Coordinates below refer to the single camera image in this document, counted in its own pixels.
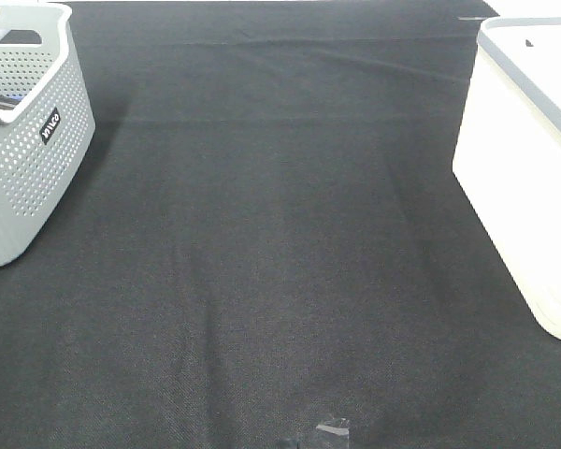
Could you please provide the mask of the grey perforated laundry basket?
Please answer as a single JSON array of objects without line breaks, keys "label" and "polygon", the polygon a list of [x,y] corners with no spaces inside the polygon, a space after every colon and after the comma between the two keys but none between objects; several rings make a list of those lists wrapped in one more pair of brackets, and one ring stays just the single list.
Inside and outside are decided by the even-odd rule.
[{"label": "grey perforated laundry basket", "polygon": [[69,20],[56,3],[0,4],[0,30],[37,43],[0,44],[0,267],[25,252],[87,152],[95,120]]}]

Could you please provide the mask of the clear tape piece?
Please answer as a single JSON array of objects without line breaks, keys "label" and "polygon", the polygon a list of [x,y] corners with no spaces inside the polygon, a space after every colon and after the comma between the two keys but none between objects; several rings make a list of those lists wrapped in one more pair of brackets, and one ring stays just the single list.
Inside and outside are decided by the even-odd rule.
[{"label": "clear tape piece", "polygon": [[350,420],[346,418],[330,418],[321,421],[316,429],[325,434],[348,438],[350,435]]}]

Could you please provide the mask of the white storage bin grey rim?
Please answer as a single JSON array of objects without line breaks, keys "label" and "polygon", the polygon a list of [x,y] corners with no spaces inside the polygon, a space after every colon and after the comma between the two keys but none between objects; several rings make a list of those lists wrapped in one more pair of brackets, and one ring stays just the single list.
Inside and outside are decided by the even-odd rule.
[{"label": "white storage bin grey rim", "polygon": [[561,340],[561,17],[482,22],[453,174],[536,321]]}]

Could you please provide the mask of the dark item in basket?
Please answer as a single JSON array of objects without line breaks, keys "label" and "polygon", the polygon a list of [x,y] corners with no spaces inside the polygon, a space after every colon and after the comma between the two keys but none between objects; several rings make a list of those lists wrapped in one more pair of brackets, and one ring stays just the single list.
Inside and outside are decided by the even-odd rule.
[{"label": "dark item in basket", "polygon": [[0,94],[0,109],[1,110],[13,110],[20,103],[22,99],[20,97],[11,97]]}]

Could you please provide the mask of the black table mat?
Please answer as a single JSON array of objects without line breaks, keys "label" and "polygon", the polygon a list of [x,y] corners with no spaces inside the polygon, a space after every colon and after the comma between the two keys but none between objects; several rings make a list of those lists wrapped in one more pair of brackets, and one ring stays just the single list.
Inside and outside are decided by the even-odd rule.
[{"label": "black table mat", "polygon": [[96,130],[0,268],[0,448],[561,448],[451,169],[487,4],[72,10]]}]

